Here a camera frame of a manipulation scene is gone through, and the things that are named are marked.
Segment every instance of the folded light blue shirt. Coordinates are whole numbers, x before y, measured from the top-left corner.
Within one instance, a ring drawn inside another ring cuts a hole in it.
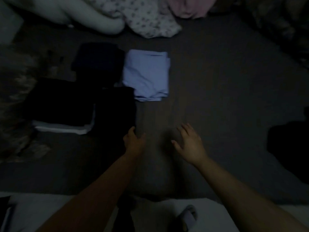
[[[134,88],[138,101],[161,101],[168,96],[167,52],[130,50],[123,68],[123,84]]]

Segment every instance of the forearm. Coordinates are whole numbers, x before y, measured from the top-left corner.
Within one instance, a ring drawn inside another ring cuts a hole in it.
[[[37,231],[103,231],[136,163],[134,155],[124,154]]]
[[[308,231],[293,216],[205,157],[197,166],[240,231]]]

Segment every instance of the pink fabric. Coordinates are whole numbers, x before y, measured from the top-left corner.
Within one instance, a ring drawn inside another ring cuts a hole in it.
[[[184,19],[205,17],[216,0],[167,0],[174,15]]]

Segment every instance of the person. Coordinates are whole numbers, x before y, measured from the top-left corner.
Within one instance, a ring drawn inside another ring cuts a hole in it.
[[[239,231],[309,231],[292,215],[237,180],[213,161],[190,124],[182,124],[178,130],[183,137],[183,147],[172,140],[175,149],[204,176]],[[52,215],[38,232],[103,231],[145,148],[145,134],[137,138],[134,127],[123,140],[125,154],[95,182]]]

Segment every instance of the folded black clothing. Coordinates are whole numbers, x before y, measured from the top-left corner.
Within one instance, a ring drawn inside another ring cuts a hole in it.
[[[115,87],[102,90],[95,104],[95,125],[91,131],[109,141],[122,140],[135,126],[136,105],[134,89]]]
[[[24,102],[26,119],[54,124],[84,126],[90,124],[93,101],[80,84],[41,78]]]
[[[119,82],[124,65],[125,52],[111,43],[84,43],[80,46],[72,71],[76,82],[94,87],[113,87]]]

